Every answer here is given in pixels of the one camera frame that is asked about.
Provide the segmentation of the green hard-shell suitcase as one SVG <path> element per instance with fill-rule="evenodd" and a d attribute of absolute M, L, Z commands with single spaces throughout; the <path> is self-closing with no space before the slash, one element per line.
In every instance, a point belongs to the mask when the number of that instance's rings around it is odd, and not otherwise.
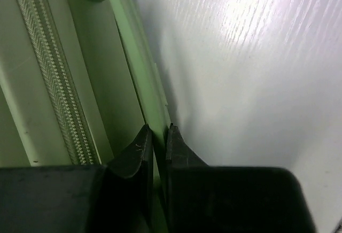
<path fill-rule="evenodd" d="M 167 232 L 169 125 L 133 0 L 1 0 L 1 169 L 104 165 L 148 126 L 150 232 Z"/>

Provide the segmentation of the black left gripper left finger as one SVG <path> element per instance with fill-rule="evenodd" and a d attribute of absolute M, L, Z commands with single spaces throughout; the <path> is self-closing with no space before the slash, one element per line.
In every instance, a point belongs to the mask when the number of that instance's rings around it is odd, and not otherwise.
<path fill-rule="evenodd" d="M 1 169 L 1 232 L 150 232 L 152 132 L 104 165 Z"/>

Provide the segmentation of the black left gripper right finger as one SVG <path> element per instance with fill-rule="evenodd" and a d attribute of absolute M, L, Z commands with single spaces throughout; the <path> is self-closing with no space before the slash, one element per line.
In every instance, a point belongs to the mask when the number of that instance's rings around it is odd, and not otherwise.
<path fill-rule="evenodd" d="M 170 232 L 315 232 L 301 185 L 279 167 L 210 166 L 171 125 L 166 144 Z"/>

